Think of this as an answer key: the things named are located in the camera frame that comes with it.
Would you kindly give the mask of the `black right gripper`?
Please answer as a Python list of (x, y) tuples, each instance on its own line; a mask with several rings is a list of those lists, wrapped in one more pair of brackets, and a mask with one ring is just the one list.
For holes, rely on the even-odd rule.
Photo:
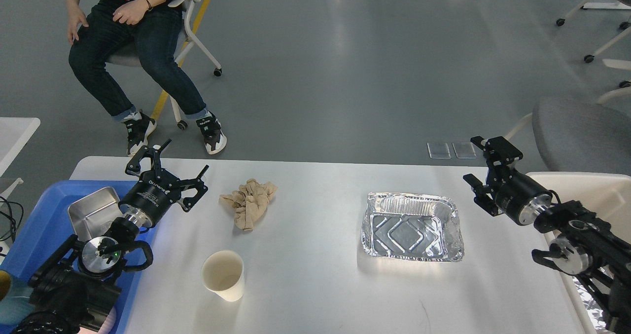
[(534, 179), (514, 170), (516, 161), (523, 159), (523, 152), (503, 136), (490, 139), (475, 136), (470, 141), (482, 150), (489, 174), (493, 175), (491, 188), (473, 174), (463, 176), (475, 194), (474, 202), (492, 217), (498, 216), (501, 210), (518, 225), (533, 224), (551, 206), (553, 194)]

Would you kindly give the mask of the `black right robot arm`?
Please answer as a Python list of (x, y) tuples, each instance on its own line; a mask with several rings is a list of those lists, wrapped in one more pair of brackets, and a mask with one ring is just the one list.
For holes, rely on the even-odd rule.
[(554, 202), (554, 190), (515, 168), (523, 153), (507, 139), (475, 136), (471, 143), (482, 150), (488, 168), (484, 183), (472, 174), (463, 177), (475, 193), (475, 203), (493, 217), (506, 214), (514, 223), (531, 224), (540, 233), (559, 231), (547, 251), (532, 251), (534, 262), (577, 278), (604, 312), (606, 329), (628, 334), (629, 243), (614, 235), (611, 224), (580, 201)]

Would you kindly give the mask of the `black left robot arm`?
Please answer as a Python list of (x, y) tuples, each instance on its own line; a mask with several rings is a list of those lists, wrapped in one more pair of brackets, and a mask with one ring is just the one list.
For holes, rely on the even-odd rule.
[(179, 179), (161, 166), (166, 145), (141, 147), (126, 167), (138, 182), (122, 198), (105, 206), (108, 219), (91, 213), (29, 279), (33, 306), (14, 325), (14, 334), (76, 334), (99, 331), (122, 292), (122, 273), (152, 265), (151, 246), (138, 236), (155, 227), (174, 204), (190, 211), (207, 192), (203, 169), (194, 179)]

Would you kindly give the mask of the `person's hand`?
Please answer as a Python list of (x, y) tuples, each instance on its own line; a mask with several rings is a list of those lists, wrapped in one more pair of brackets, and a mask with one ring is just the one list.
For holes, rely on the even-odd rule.
[(113, 22), (120, 24), (138, 24), (151, 8), (147, 0), (134, 0), (117, 8), (112, 16)]

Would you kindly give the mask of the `person's other hand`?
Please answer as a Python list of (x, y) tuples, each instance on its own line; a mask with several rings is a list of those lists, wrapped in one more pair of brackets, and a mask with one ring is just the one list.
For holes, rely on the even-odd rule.
[(78, 30), (81, 27), (88, 27), (86, 15), (77, 3), (67, 3), (68, 24), (66, 27), (66, 37), (70, 45), (79, 40)]

